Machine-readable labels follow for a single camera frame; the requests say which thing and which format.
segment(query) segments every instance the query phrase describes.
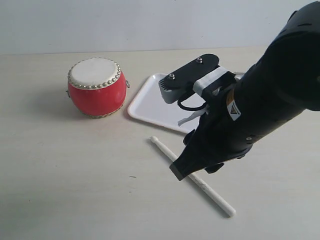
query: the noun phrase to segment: white wall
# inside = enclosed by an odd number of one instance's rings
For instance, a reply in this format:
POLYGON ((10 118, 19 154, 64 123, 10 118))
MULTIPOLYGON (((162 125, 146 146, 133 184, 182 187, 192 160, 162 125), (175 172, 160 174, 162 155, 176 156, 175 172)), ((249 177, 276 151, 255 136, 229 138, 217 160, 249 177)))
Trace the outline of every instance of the white wall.
POLYGON ((267 45, 313 0, 0 0, 0 55, 267 45))

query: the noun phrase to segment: warning label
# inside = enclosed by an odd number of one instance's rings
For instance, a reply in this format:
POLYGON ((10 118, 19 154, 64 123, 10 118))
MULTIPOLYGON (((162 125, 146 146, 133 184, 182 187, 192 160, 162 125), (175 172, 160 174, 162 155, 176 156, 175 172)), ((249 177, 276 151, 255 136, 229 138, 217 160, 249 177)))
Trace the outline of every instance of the warning label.
POLYGON ((237 120, 241 116, 241 112, 235 102, 233 89, 228 93, 226 97, 226 107, 233 121, 237 120))

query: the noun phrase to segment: white drumstick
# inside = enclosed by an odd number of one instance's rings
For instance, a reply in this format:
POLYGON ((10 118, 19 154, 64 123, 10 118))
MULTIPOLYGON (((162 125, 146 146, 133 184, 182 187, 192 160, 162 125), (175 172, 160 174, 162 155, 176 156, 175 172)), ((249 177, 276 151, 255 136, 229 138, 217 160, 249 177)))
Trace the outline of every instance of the white drumstick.
MULTIPOLYGON (((151 141, 165 154, 171 161, 175 161, 178 157, 159 139, 155 136, 152 136, 151 141)), ((205 181, 198 177, 195 173, 188 175, 194 183, 201 188, 221 209, 223 209, 226 214, 230 217, 233 217, 236 214, 236 210, 227 203, 216 191, 214 191, 205 181)))

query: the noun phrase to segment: white table surface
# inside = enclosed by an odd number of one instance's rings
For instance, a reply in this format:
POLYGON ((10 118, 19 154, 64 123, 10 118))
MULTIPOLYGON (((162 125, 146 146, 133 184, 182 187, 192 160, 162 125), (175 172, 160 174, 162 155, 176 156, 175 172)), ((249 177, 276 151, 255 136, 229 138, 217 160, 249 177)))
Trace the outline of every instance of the white table surface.
POLYGON ((183 135, 127 114, 151 74, 203 53, 243 72, 264 50, 0 56, 0 239, 320 239, 320 113, 306 110, 245 158, 199 172, 234 218, 189 180, 177 181, 148 141, 155 135, 179 155, 183 135), (125 106, 102 119, 83 116, 65 92, 69 68, 90 57, 118 61, 131 84, 125 106))

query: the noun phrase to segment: drum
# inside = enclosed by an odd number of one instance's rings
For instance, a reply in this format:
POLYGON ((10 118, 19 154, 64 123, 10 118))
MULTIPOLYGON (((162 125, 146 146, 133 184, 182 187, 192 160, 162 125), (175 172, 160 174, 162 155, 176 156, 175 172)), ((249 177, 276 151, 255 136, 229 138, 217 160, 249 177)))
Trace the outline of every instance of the drum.
POLYGON ((94 57, 82 60, 68 72, 68 94, 85 115, 100 118, 124 104, 127 81, 115 61, 94 57))

